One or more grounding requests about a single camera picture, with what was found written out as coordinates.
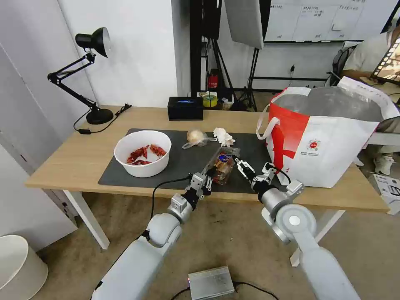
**white trash can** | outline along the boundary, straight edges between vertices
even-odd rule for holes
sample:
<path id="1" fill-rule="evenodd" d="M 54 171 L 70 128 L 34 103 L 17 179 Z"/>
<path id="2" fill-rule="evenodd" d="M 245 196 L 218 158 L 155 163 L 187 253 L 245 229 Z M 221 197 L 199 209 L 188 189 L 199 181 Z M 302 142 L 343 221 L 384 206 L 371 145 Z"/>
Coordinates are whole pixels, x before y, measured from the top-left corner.
<path id="1" fill-rule="evenodd" d="M 0 299 L 28 300 L 43 286 L 49 268 L 18 235 L 0 237 Z"/>

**red fire extinguisher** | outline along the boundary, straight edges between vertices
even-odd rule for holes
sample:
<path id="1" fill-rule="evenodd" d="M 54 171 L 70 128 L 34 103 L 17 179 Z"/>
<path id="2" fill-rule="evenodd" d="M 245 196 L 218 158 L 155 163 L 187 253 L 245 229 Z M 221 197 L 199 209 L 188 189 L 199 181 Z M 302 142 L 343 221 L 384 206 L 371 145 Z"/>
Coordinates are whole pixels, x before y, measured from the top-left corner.
<path id="1" fill-rule="evenodd" d="M 211 70 L 208 76 L 208 88 L 215 89 L 218 87 L 218 70 Z"/>

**lamp base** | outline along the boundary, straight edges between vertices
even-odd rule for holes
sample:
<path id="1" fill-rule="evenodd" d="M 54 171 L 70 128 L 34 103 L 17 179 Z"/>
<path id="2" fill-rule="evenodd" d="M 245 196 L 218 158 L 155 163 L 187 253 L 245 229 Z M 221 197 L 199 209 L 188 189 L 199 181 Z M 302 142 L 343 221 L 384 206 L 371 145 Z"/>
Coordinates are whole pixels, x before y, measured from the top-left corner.
<path id="1" fill-rule="evenodd" d="M 86 115 L 86 120 L 89 124 L 104 124 L 111 121 L 114 118 L 114 114 L 107 108 L 98 108 L 97 110 L 91 110 Z"/>

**white bucket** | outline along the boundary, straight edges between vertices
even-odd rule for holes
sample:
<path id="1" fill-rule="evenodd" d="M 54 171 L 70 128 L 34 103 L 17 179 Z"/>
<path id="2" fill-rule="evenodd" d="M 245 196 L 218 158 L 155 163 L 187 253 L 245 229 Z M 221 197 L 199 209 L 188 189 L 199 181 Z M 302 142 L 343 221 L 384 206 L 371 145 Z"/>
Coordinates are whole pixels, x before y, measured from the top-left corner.
<path id="1" fill-rule="evenodd" d="M 166 154 L 159 159 L 157 155 L 147 149 L 147 159 L 151 161 L 148 165 L 129 165 L 126 163 L 131 152 L 145 147 L 146 145 L 157 145 L 165 150 Z M 128 134 L 119 140 L 114 149 L 115 159 L 122 164 L 125 170 L 135 177 L 150 177 L 164 170 L 170 159 L 171 140 L 165 133 L 155 130 L 142 130 Z"/>
<path id="2" fill-rule="evenodd" d="M 49 269 L 18 235 L 0 237 L 0 299 L 28 300 L 43 286 Z"/>

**black lamp shade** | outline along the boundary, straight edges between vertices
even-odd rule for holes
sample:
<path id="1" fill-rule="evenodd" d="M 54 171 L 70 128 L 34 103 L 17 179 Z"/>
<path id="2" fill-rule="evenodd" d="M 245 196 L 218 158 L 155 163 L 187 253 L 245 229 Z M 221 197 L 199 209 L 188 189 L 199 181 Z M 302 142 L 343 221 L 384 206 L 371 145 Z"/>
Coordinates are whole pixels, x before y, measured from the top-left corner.
<path id="1" fill-rule="evenodd" d="M 95 30 L 91 35 L 78 33 L 75 41 L 78 46 L 94 49 L 104 57 L 108 57 L 111 51 L 110 35 L 106 27 Z"/>

